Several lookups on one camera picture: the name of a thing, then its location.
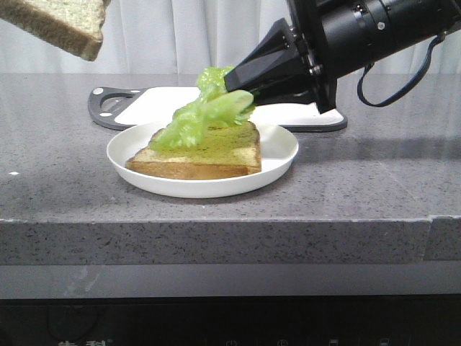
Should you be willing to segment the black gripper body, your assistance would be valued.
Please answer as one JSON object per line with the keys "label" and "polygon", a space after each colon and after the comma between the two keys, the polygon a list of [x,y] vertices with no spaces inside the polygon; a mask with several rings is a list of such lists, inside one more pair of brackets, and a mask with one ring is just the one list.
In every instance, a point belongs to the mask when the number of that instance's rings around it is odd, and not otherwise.
{"label": "black gripper body", "polygon": [[316,1],[288,1],[292,23],[307,46],[305,54],[311,89],[319,113],[336,107],[337,78],[332,72],[328,42]]}

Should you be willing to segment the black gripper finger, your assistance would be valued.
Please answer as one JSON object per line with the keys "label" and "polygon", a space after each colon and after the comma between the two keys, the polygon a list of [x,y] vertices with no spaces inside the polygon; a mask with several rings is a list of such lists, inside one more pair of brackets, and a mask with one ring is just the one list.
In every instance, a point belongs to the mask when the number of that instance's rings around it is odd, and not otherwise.
{"label": "black gripper finger", "polygon": [[318,83],[310,79],[286,79],[249,84],[248,91],[253,94],[254,103],[258,106],[282,103],[308,105],[317,101]]}
{"label": "black gripper finger", "polygon": [[278,19],[257,47],[225,77],[229,92],[260,92],[278,82],[306,72],[300,42],[286,19]]}

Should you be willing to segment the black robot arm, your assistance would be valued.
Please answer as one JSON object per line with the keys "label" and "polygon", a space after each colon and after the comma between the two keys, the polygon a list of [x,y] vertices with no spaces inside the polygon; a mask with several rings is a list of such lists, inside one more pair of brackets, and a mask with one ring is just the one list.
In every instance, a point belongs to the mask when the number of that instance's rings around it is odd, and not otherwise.
{"label": "black robot arm", "polygon": [[431,38],[460,29],[459,1],[289,1],[291,23],[277,20],[257,47],[225,76],[229,92],[257,105],[336,106],[337,80]]}

